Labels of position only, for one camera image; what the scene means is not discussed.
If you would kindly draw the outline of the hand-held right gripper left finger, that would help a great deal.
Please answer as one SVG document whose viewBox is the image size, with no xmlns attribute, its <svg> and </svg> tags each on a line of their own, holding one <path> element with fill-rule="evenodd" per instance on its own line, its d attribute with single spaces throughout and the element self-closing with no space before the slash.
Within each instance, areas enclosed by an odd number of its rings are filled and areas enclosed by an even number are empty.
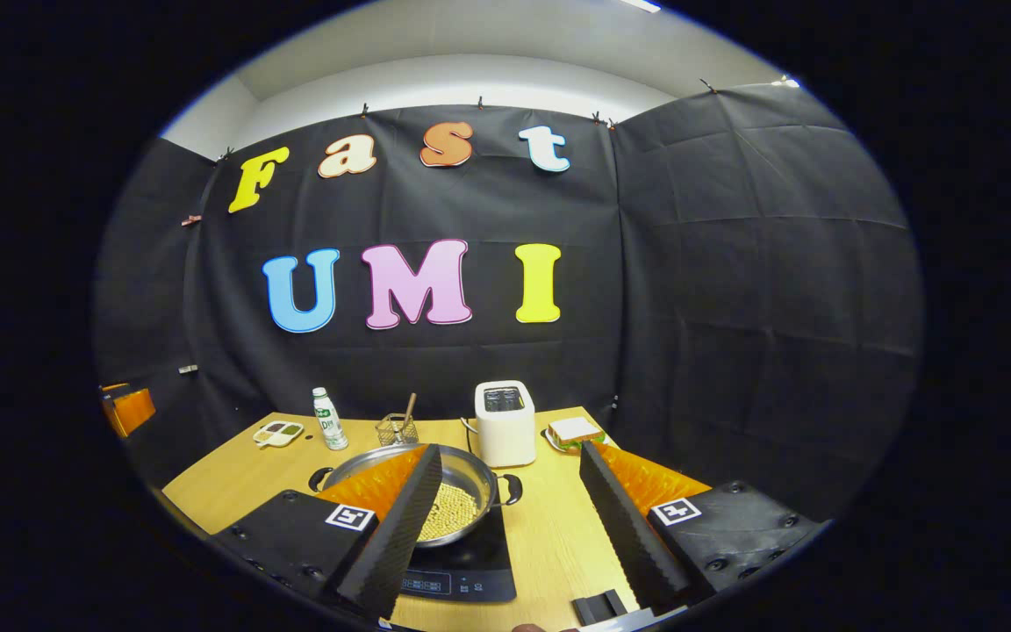
<svg viewBox="0 0 1011 632">
<path fill-rule="evenodd" d="M 411 455 L 411 471 L 385 513 L 360 501 L 281 491 L 212 535 L 212 547 L 298 599 L 390 619 L 441 483 L 438 445 Z"/>
</svg>

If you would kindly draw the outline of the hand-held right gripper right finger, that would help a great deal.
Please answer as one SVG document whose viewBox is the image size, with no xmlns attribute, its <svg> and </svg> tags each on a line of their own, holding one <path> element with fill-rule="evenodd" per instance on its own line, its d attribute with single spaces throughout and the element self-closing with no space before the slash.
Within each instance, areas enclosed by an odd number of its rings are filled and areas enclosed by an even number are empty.
<svg viewBox="0 0 1011 632">
<path fill-rule="evenodd" d="M 579 476 L 635 599 L 657 614 L 753 584 L 827 529 L 745 481 L 710 488 L 598 442 Z"/>
</svg>

